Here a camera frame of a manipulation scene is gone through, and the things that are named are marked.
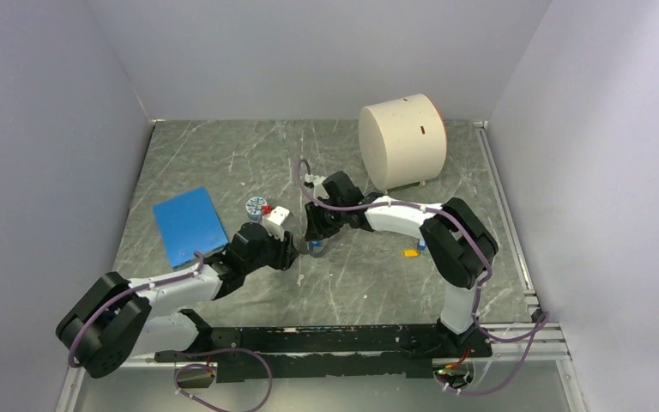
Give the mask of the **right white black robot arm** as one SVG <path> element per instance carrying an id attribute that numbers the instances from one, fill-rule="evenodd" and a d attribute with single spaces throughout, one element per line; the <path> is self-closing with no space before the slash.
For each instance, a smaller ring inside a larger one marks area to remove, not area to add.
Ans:
<path id="1" fill-rule="evenodd" d="M 475 333 L 479 281 L 490 274 L 499 246 L 489 230 L 460 198 L 420 204 L 378 192 L 363 193 L 344 172 L 321 177 L 298 173 L 305 204 L 305 240 L 317 242 L 345 226 L 388 232 L 419 240 L 445 282 L 444 306 L 438 319 L 438 347 L 458 356 Z"/>

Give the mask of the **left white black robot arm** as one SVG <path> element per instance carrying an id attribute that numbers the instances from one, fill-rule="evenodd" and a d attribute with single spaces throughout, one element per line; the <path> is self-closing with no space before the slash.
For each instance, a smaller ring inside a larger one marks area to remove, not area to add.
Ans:
<path id="1" fill-rule="evenodd" d="M 213 346 L 213 328 L 190 305 L 228 296 L 263 267 L 288 270 L 298 255 L 283 227 L 246 223 L 220 251 L 197 252 L 185 269 L 133 279 L 104 274 L 59 322 L 56 336 L 69 350 L 69 366 L 95 379 L 143 354 L 173 351 L 199 361 Z"/>

